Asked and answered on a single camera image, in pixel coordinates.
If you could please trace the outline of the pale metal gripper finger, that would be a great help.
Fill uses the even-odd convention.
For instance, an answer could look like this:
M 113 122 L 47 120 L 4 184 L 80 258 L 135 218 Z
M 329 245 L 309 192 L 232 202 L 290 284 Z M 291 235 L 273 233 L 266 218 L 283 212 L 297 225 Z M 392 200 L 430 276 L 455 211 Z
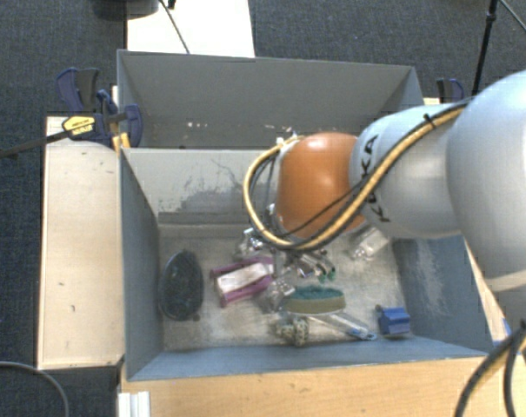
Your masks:
M 282 291 L 276 281 L 273 281 L 258 297 L 257 305 L 262 313 L 275 313 L 282 301 Z
M 296 287 L 284 277 L 277 279 L 277 306 L 281 308 L 288 297 L 293 295 Z

